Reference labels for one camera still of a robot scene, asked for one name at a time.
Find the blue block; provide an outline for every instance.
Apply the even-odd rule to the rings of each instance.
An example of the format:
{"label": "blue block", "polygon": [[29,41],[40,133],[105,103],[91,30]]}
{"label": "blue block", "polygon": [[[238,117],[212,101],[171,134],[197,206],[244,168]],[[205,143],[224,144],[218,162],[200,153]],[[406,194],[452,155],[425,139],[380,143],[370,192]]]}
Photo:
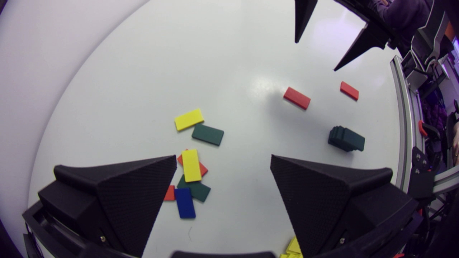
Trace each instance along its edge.
{"label": "blue block", "polygon": [[195,207],[191,198],[189,188],[179,188],[174,190],[175,200],[179,208],[179,214],[182,219],[196,218]]}

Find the wooden block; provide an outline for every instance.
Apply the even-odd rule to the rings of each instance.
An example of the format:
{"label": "wooden block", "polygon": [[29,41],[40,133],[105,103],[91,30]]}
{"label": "wooden block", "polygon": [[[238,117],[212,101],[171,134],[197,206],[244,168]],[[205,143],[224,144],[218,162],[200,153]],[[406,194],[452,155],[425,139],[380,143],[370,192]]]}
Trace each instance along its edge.
{"label": "wooden block", "polygon": [[[177,158],[177,161],[180,163],[180,165],[183,166],[182,155],[180,155]],[[209,171],[201,162],[199,162],[199,170],[201,171],[201,176],[204,176],[207,173],[207,171]]]}
{"label": "wooden block", "polygon": [[301,253],[300,244],[298,244],[296,236],[290,241],[290,244],[287,246],[287,251]]}
{"label": "wooden block", "polygon": [[354,89],[352,86],[345,82],[341,82],[341,92],[344,92],[349,97],[353,98],[355,101],[358,100],[358,90]]}
{"label": "wooden block", "polygon": [[175,199],[177,200],[177,208],[179,208],[179,215],[182,219],[196,218],[195,206],[191,198],[191,191],[189,188],[175,189]]}
{"label": "wooden block", "polygon": [[295,105],[301,107],[302,109],[306,110],[308,108],[311,99],[306,97],[305,95],[299,93],[298,91],[288,87],[287,91],[284,94],[284,99],[287,99],[293,102]]}
{"label": "wooden block", "polygon": [[185,182],[201,181],[201,169],[199,168],[198,151],[196,149],[182,151],[183,171]]}
{"label": "wooden block", "polygon": [[177,188],[189,188],[191,196],[201,202],[205,202],[210,192],[210,187],[202,184],[201,182],[185,182],[185,175],[180,178]]}
{"label": "wooden block", "polygon": [[166,196],[164,197],[165,201],[174,201],[175,194],[174,194],[175,186],[170,185],[168,191],[166,192]]}
{"label": "wooden block", "polygon": [[224,131],[203,124],[197,124],[191,137],[220,146]]}
{"label": "wooden block", "polygon": [[176,117],[175,127],[177,128],[177,131],[181,131],[201,122],[204,122],[204,118],[202,117],[201,110],[198,108],[184,115]]}

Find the person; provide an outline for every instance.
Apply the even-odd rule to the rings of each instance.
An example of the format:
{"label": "person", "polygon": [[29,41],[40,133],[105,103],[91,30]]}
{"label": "person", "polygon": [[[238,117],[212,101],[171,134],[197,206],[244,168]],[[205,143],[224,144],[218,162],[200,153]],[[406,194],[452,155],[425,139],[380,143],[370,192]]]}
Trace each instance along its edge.
{"label": "person", "polygon": [[454,125],[454,138],[453,138],[453,165],[459,165],[459,122]]}
{"label": "person", "polygon": [[370,0],[369,6],[400,36],[398,50],[405,56],[411,49],[416,30],[425,26],[432,0]]}

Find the white wall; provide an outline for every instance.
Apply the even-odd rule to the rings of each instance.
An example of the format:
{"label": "white wall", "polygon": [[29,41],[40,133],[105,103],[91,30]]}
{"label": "white wall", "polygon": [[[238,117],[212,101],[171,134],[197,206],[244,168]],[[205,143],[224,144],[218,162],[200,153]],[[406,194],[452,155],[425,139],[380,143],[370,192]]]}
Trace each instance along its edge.
{"label": "white wall", "polygon": [[0,218],[26,255],[22,213],[48,120],[98,44],[146,0],[10,0],[0,15]]}

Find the yellow block pile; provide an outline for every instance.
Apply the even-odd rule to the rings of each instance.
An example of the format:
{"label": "yellow block pile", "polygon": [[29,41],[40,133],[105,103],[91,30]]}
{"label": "yellow block pile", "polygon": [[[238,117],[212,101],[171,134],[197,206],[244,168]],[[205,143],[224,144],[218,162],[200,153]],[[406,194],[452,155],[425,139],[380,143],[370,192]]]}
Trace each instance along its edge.
{"label": "yellow block pile", "polygon": [[286,253],[281,254],[279,258],[303,258],[296,236],[290,241],[285,252]]}

